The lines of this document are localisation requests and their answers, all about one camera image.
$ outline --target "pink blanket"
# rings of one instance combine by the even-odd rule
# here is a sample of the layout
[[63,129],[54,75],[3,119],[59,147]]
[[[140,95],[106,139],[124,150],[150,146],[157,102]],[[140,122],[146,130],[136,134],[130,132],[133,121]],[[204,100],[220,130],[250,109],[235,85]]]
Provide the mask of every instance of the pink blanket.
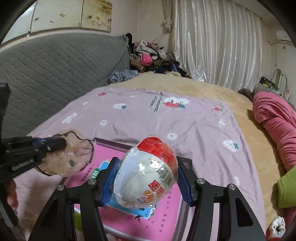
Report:
[[253,115],[276,145],[289,171],[296,165],[296,112],[283,98],[259,92],[253,98]]

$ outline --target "pile of clothes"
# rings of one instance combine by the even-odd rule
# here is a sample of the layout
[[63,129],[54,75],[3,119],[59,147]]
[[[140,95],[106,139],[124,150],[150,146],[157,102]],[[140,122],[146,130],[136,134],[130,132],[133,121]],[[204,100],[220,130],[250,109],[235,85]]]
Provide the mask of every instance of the pile of clothes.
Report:
[[165,52],[164,47],[143,40],[133,43],[132,35],[127,33],[126,36],[128,37],[131,69],[136,69],[139,72],[153,71],[161,74],[172,72],[177,76],[191,78],[186,71],[179,67],[180,63],[176,61],[175,57]]

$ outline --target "cabinet door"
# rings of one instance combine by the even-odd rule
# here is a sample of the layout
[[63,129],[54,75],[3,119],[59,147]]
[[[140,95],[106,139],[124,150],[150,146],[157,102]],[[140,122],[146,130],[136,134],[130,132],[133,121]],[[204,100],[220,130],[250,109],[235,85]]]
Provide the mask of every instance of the cabinet door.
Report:
[[81,27],[83,0],[38,0],[31,32]]
[[84,0],[81,26],[111,32],[112,3],[105,0]]
[[34,12],[36,2],[33,3],[31,7],[29,7],[13,24],[11,29],[6,34],[4,40],[2,43],[7,42],[8,40],[11,40],[13,38],[16,38],[18,36],[27,34],[30,31],[31,27],[31,20],[32,15]]

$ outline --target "white curtain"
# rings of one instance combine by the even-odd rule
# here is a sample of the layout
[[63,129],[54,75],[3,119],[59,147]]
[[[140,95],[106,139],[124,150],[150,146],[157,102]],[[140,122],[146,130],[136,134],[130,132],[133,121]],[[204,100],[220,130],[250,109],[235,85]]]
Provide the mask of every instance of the white curtain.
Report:
[[163,8],[163,27],[168,31],[172,30],[172,11],[173,11],[173,0],[162,0]]
[[260,18],[228,0],[174,0],[172,50],[194,79],[253,89],[262,55]]

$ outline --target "person's hand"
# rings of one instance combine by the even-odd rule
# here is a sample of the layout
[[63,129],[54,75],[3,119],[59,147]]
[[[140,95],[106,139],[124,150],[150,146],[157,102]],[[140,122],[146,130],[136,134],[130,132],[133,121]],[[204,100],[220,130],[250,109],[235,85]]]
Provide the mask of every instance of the person's hand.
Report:
[[16,184],[14,180],[11,180],[9,182],[8,188],[7,188],[7,203],[13,210],[17,209],[18,201],[17,201],[17,193],[15,191]]

